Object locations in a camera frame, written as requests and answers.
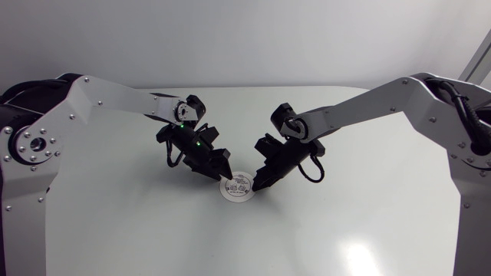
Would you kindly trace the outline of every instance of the white paper disc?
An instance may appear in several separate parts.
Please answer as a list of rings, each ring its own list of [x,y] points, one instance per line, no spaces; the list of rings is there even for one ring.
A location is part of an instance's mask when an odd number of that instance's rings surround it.
[[[252,191],[253,177],[247,172],[234,172],[232,180],[225,177],[220,181],[222,196],[231,202],[244,202],[254,196]]]

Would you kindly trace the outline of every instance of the circular joint cover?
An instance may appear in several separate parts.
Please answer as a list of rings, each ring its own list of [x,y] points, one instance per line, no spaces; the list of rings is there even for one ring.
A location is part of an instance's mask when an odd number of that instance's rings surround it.
[[[222,196],[231,202],[245,202],[254,196],[252,184],[254,178],[246,172],[234,172],[232,180],[222,178],[220,192]]]
[[[178,121],[184,121],[188,113],[188,105],[185,102],[180,102],[176,108],[176,119]]]

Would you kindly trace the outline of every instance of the white robotic arm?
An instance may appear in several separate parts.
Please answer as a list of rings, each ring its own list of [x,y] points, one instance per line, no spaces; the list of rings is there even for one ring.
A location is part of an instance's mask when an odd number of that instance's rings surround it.
[[[448,152],[452,179],[461,195],[454,275],[491,274],[491,93],[473,84],[416,74],[394,80],[343,103],[295,114],[288,104],[272,115],[287,138],[267,135],[256,144],[266,166],[253,190],[273,185],[309,154],[324,154],[317,138],[354,123],[404,112],[416,131]]]
[[[141,113],[170,123],[165,127],[168,140],[172,131],[182,130],[190,139],[203,142],[199,154],[205,156],[213,149],[214,138],[203,140],[193,130],[206,112],[195,96],[143,93],[96,77],[65,74],[56,80],[18,84],[0,100],[0,275],[46,275],[45,196],[58,174],[64,142],[87,123],[93,107]],[[228,167],[229,153],[216,151],[222,154],[220,165]],[[196,165],[195,159],[186,164]],[[203,174],[211,170],[193,166],[193,171]],[[219,176],[213,173],[208,176]]]

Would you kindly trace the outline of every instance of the white table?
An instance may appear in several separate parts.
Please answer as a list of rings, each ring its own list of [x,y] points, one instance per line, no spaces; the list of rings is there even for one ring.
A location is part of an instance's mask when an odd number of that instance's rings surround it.
[[[232,171],[255,175],[269,117],[362,93],[350,87],[162,89],[197,95]],[[143,115],[97,109],[65,146],[47,199],[48,275],[451,275],[459,194],[444,149],[401,113],[321,139],[322,183],[296,169],[244,203],[181,163]],[[310,160],[306,171],[318,176]]]

